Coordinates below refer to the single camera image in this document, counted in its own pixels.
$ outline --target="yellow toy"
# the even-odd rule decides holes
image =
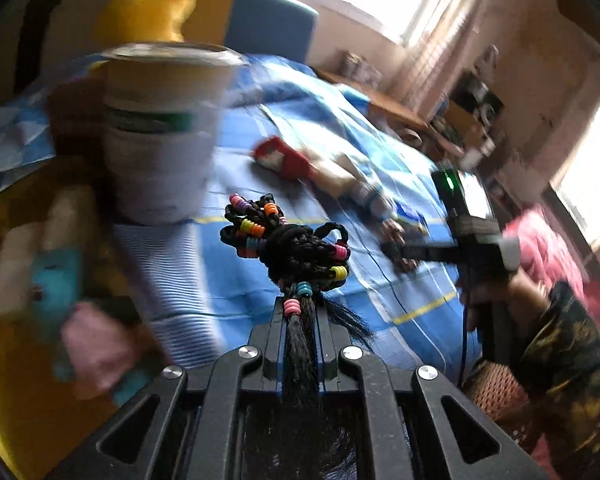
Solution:
[[[112,0],[94,35],[102,48],[145,41],[184,41],[180,29],[197,0]]]

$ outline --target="yellow bead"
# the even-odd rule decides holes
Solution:
[[[240,224],[240,231],[244,231],[247,234],[251,234],[251,230],[253,229],[254,225],[255,222],[252,222],[251,220],[247,220],[245,218]]]
[[[331,270],[335,272],[336,276],[333,279],[334,282],[342,282],[347,277],[347,269],[343,266],[331,267]]]

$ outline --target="pink fabric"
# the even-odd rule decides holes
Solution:
[[[554,469],[554,464],[551,459],[551,450],[549,449],[549,443],[546,441],[544,433],[540,435],[538,444],[536,444],[536,447],[531,452],[531,458],[544,469],[551,480],[560,480],[560,475],[558,475]]]
[[[564,239],[547,224],[540,205],[507,224],[504,234],[520,239],[521,267],[532,280],[544,283],[549,290],[559,281],[569,282],[576,298],[600,327],[600,295],[585,295],[580,269]]]
[[[75,370],[78,399],[109,391],[145,350],[132,330],[87,302],[76,304],[61,333]]]

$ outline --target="black braid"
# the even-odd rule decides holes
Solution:
[[[315,231],[306,225],[285,224],[284,213],[275,205],[272,194],[256,201],[234,196],[231,200],[224,217],[232,225],[222,228],[220,239],[236,248],[238,256],[259,258],[271,281],[279,286],[285,304],[298,300],[300,306],[299,315],[286,316],[282,403],[254,409],[248,417],[248,428],[253,430],[253,436],[245,439],[245,458],[253,465],[248,467],[248,478],[324,478],[353,464],[355,444],[350,423],[354,415],[350,408],[329,412],[322,409],[314,333],[316,308],[326,309],[331,322],[345,326],[367,349],[372,338],[362,318],[322,294],[345,283],[349,234],[336,222],[327,222]],[[261,226],[256,228],[262,231],[257,241],[240,231],[245,219]],[[337,246],[324,240],[333,230],[340,232]],[[344,278],[337,279],[333,267],[343,267]],[[302,282],[310,285],[310,296],[298,293]],[[275,450],[270,456],[262,452],[267,447]]]

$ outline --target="bed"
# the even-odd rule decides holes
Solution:
[[[0,138],[23,140],[21,160],[3,153],[0,190],[52,156],[43,99],[54,83],[81,74],[85,57],[38,82],[0,109]],[[462,306],[453,266],[422,263],[412,274],[396,274],[381,253],[372,222],[347,200],[335,201],[301,182],[281,181],[252,163],[254,145],[270,136],[322,150],[341,150],[368,159],[384,188],[420,211],[430,238],[450,238],[444,209],[429,173],[432,162],[416,150],[378,132],[334,87],[311,69],[277,56],[249,56],[250,65],[230,89],[206,197],[198,216],[167,226],[113,226],[115,244],[132,285],[134,301],[170,359],[185,367],[211,362],[248,339],[267,322],[277,289],[257,260],[238,258],[219,231],[228,196],[257,198],[272,192],[292,222],[311,226],[327,219],[349,231],[351,273],[346,286],[330,293],[366,319],[374,330],[374,351],[401,368],[430,364],[457,380]],[[475,335],[468,367],[480,352]]]

